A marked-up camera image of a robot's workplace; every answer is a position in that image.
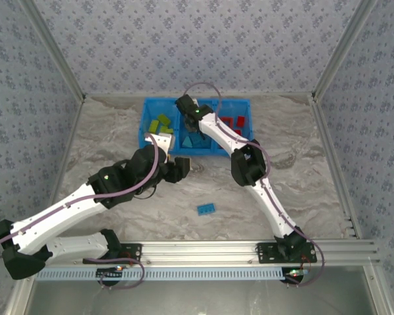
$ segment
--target wallpaper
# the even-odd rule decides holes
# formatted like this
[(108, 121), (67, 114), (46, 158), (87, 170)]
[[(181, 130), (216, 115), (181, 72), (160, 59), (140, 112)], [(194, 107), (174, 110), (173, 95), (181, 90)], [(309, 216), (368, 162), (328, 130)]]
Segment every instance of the wallpaper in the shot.
[(35, 2), (88, 94), (311, 91), (359, 0)]
[[(77, 111), (17, 0), (0, 0), (0, 220), (47, 206)], [(13, 287), (0, 260), (0, 315)]]
[(365, 238), (394, 290), (394, 0), (379, 0), (322, 106)]

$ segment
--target teal block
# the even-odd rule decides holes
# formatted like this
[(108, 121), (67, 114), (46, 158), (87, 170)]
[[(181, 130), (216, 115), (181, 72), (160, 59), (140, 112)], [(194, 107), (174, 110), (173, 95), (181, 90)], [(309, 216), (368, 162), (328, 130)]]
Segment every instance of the teal block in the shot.
[(185, 137), (183, 141), (183, 148), (192, 148), (192, 143), (189, 137)]

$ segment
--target wire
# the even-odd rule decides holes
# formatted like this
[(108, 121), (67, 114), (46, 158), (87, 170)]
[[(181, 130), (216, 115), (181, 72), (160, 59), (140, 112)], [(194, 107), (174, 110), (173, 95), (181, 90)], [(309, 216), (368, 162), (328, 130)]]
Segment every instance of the wire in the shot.
[(156, 192), (156, 186), (153, 187), (153, 192), (149, 196), (144, 197), (144, 198), (139, 198), (139, 197), (134, 196), (134, 198), (136, 198), (138, 200), (146, 200), (146, 199), (149, 199), (150, 197), (152, 197), (155, 194), (155, 192)]
[(309, 263), (308, 272), (310, 272), (311, 271), (311, 261), (305, 255), (301, 255), (301, 258), (302, 258), (302, 260), (306, 260)]
[(81, 202), (83, 200), (87, 200), (87, 199), (100, 199), (100, 198), (113, 198), (113, 197), (118, 197), (118, 196), (122, 196), (125, 194), (129, 194), (130, 192), (135, 191), (136, 189), (140, 188), (141, 186), (143, 186), (144, 184), (146, 184), (146, 182), (153, 176), (153, 174), (156, 171), (156, 168), (158, 166), (158, 158), (159, 158), (159, 151), (158, 151), (158, 144), (156, 143), (155, 138), (151, 135), (151, 134), (145, 134), (145, 136), (149, 136), (153, 146), (154, 146), (154, 161), (152, 164), (152, 168), (150, 169), (149, 174), (147, 174), (146, 177), (144, 177), (140, 182), (138, 182), (136, 185), (127, 188), (125, 190), (122, 190), (121, 192), (113, 192), (111, 194), (96, 194), (96, 195), (88, 195), (88, 196), (83, 196), (80, 198), (77, 198), (75, 200), (71, 200), (68, 201), (67, 203), (65, 203), (64, 205), (61, 205), (60, 207), (57, 207), (56, 209), (50, 211), (49, 213), (47, 213), (46, 215), (44, 215), (43, 217), (40, 217), (34, 221), (32, 221), (31, 223), (29, 223), (27, 226), (21, 228), (19, 231), (16, 231), (12, 234), (9, 234), (7, 236), (5, 236), (4, 238), (0, 239), (0, 245), (10, 239), (12, 239), (13, 237), (15, 237), (16, 235), (18, 235), (19, 233), (24, 233), (27, 230), (29, 230), (31, 227), (37, 225), (38, 223), (44, 221), (45, 219), (51, 217), (52, 215), (56, 214), (57, 212), (65, 209), (65, 208), (69, 208), (70, 206), (74, 205), (77, 202)]
[(115, 289), (115, 290), (128, 290), (128, 289), (133, 289), (134, 287), (137, 287), (138, 285), (142, 284), (142, 282), (144, 281), (144, 275), (146, 274), (145, 270), (144, 270), (144, 266), (143, 264), (138, 261), (137, 259), (133, 259), (133, 258), (114, 258), (114, 259), (94, 259), (94, 258), (86, 258), (86, 261), (89, 261), (90, 263), (95, 263), (95, 264), (108, 264), (108, 263), (126, 263), (126, 262), (130, 262), (130, 263), (135, 263), (137, 265), (140, 266), (140, 268), (142, 269), (142, 274), (139, 280), (137, 280), (135, 283), (131, 284), (131, 285), (125, 285), (123, 287), (110, 287), (108, 285), (104, 285), (104, 278), (105, 276), (109, 273), (109, 272), (104, 272), (102, 274), (102, 276), (99, 279), (99, 284), (103, 287), (105, 287), (106, 289)]
[(266, 170), (265, 174), (260, 178), (260, 182), (261, 182), (261, 186), (263, 187), (264, 191), (266, 192), (267, 196), (269, 197), (270, 202), (273, 204), (273, 207), (276, 209), (276, 211), (277, 211), (279, 217), (282, 217), (283, 220), (284, 220), (284, 222), (286, 222), (286, 224), (287, 224), (288, 226), (290, 226), (290, 227), (292, 228), (293, 231), (295, 231), (296, 233), (298, 233), (302, 238), (305, 238), (308, 242), (311, 242), (311, 243), (318, 249), (318, 252), (319, 252), (320, 255), (321, 255), (321, 268), (320, 268), (320, 271), (318, 271), (318, 273), (316, 274), (316, 276), (315, 276), (314, 278), (310, 279), (309, 281), (303, 283), (303, 284), (300, 284), (299, 282), (297, 282), (297, 281), (295, 281), (294, 279), (292, 279), (292, 281), (296, 282), (297, 285), (300, 286), (300, 287), (303, 287), (303, 286), (312, 284), (313, 282), (317, 281), (317, 280), (321, 277), (322, 273), (324, 272), (324, 266), (325, 266), (324, 253), (322, 252), (321, 248), (318, 246), (318, 244), (317, 244), (315, 241), (313, 241), (310, 237), (306, 236), (304, 233), (300, 232), (292, 223), (290, 223), (290, 221), (286, 218), (285, 215), (283, 215), (283, 212), (278, 208), (277, 204), (274, 202), (272, 196), (270, 195), (270, 192), (269, 192), (269, 190), (267, 189), (267, 186), (266, 186), (266, 185), (264, 184), (264, 182), (263, 182), (263, 179), (267, 178), (267, 177), (269, 176), (269, 174), (270, 174), (270, 171), (271, 171), (271, 162), (270, 162), (270, 157), (269, 157), (267, 151), (266, 151), (264, 148), (262, 148), (260, 145), (256, 144), (256, 143), (253, 143), (253, 142), (250, 142), (250, 141), (246, 141), (246, 140), (240, 140), (240, 139), (236, 138), (235, 136), (230, 135), (230, 134), (219, 124), (219, 117), (218, 117), (219, 115), (218, 115), (218, 114), (219, 114), (219, 111), (221, 110), (221, 107), (222, 107), (222, 95), (221, 95), (219, 89), (217, 89), (217, 87), (216, 87), (215, 85), (213, 85), (213, 84), (211, 84), (211, 83), (208, 83), (208, 82), (196, 82), (196, 83), (193, 83), (192, 85), (190, 85), (190, 86), (188, 86), (188, 87), (186, 88), (186, 90), (185, 90), (185, 92), (184, 92), (184, 95), (186, 95), (186, 93), (188, 92), (188, 90), (191, 89), (192, 87), (195, 87), (196, 85), (201, 85), (201, 84), (207, 85), (208, 87), (213, 88), (213, 89), (216, 91), (217, 96), (219, 97), (219, 105), (217, 106), (217, 109), (216, 109), (216, 112), (215, 112), (215, 122), (216, 122), (216, 126), (218, 126), (218, 128), (219, 128), (225, 135), (227, 135), (229, 138), (231, 138), (231, 139), (233, 139), (233, 140), (235, 140), (235, 141), (237, 141), (237, 142), (244, 143), (244, 144), (248, 144), (248, 145), (250, 145), (250, 146), (253, 146), (253, 147), (256, 147), (256, 148), (260, 149), (260, 150), (263, 152), (264, 156), (266, 157), (266, 160), (267, 160), (267, 170)]
[(127, 253), (128, 258), (131, 258), (131, 254), (129, 252), (126, 252), (126, 253)]

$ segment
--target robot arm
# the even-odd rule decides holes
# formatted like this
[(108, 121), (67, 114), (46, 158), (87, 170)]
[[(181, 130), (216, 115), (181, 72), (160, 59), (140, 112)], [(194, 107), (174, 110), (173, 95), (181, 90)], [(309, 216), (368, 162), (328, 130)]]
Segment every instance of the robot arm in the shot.
[(149, 180), (136, 190), (111, 198), (88, 198), (118, 193), (142, 181), (154, 163), (155, 149), (152, 145), (137, 150), (131, 159), (102, 168), (75, 192), (38, 214), (18, 222), (2, 220), (0, 240), (16, 234), (2, 243), (3, 260), (12, 278), (26, 278), (50, 263), (76, 261), (86, 257), (116, 258), (121, 245), (112, 230), (103, 230), (92, 236), (57, 236), (88, 217), (130, 201), (134, 195), (149, 188), (155, 188), (162, 179), (175, 183), (188, 175), (190, 159), (176, 157), (174, 161), (169, 161), (167, 158), (169, 147), (174, 144), (173, 136), (159, 134), (153, 135), (153, 138), (158, 145), (157, 167)]
[(215, 113), (209, 106), (199, 106), (197, 101), (187, 94), (175, 103), (184, 117), (188, 131), (199, 132), (202, 137), (203, 134), (208, 135), (226, 150), (231, 158), (233, 179), (240, 186), (244, 186), (260, 204), (273, 229), (282, 256), (287, 260), (298, 257), (307, 240), (291, 227), (301, 232), (273, 192), (269, 179), (265, 176), (265, 162), (261, 150), (249, 144), (259, 143), (236, 134), (220, 119), (216, 122)]

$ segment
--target marble surface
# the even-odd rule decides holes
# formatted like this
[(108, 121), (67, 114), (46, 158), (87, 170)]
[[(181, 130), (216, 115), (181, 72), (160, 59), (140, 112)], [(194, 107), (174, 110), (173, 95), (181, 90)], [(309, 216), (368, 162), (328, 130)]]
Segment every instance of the marble surface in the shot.
[[(60, 197), (100, 168), (130, 158), (144, 98), (94, 97), (83, 106)], [(271, 156), (271, 184), (284, 208), (312, 238), (343, 238), (344, 215), (306, 99), (253, 96), (255, 138)], [(216, 212), (199, 217), (197, 206)], [(227, 157), (192, 157), (178, 184), (162, 181), (148, 200), (133, 199), (88, 218), (65, 235), (114, 229), (121, 240), (272, 239), (269, 222), (250, 193), (230, 175)]]

